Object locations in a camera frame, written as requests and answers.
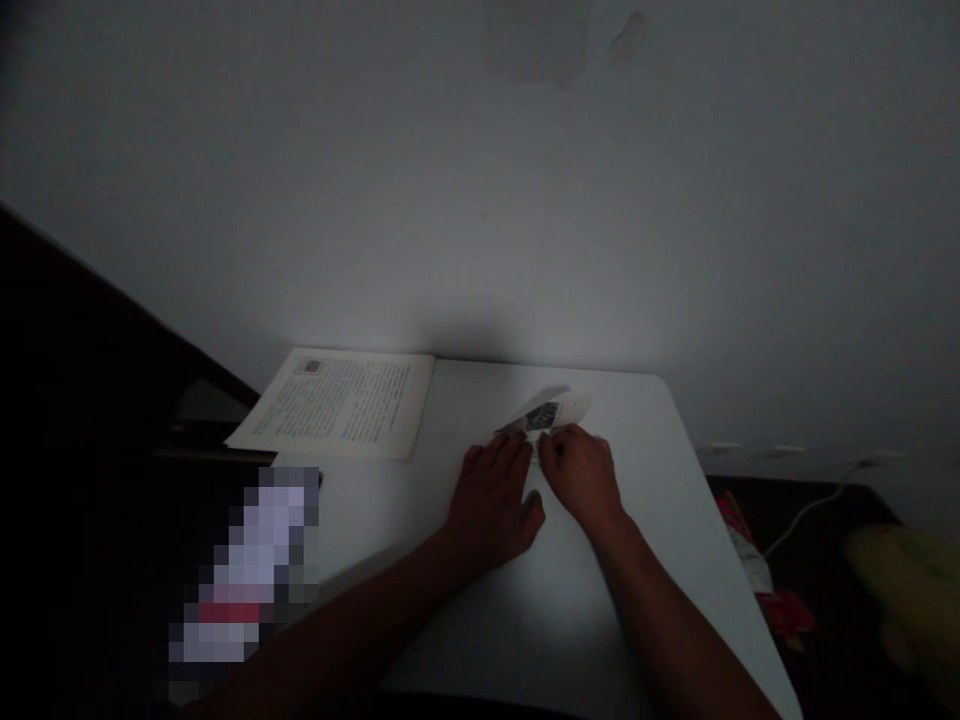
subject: paper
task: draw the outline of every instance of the paper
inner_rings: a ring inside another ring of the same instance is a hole
[[[294,348],[226,444],[409,460],[433,364],[429,355]]]
[[[528,439],[533,443],[532,462],[538,462],[537,438],[540,433],[579,423],[587,414],[592,402],[593,396],[590,393],[563,392],[498,428],[496,432],[527,433]]]

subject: white wall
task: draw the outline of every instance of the white wall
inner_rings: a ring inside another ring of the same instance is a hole
[[[568,90],[484,73],[479,0],[298,5],[33,3],[0,198],[258,389],[428,351],[656,372],[708,469],[956,447],[949,0],[597,0]]]

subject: yellow object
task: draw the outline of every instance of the yellow object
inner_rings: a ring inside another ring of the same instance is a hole
[[[960,718],[960,552],[910,528],[874,526],[852,533],[846,554],[886,611],[880,639],[887,656],[922,673]]]

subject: book page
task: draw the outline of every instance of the book page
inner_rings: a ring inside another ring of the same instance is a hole
[[[294,348],[226,444],[408,460],[433,364],[429,355]]]

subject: right hand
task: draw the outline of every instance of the right hand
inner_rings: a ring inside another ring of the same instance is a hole
[[[540,435],[540,468],[560,503],[588,536],[623,514],[610,443],[579,425]]]

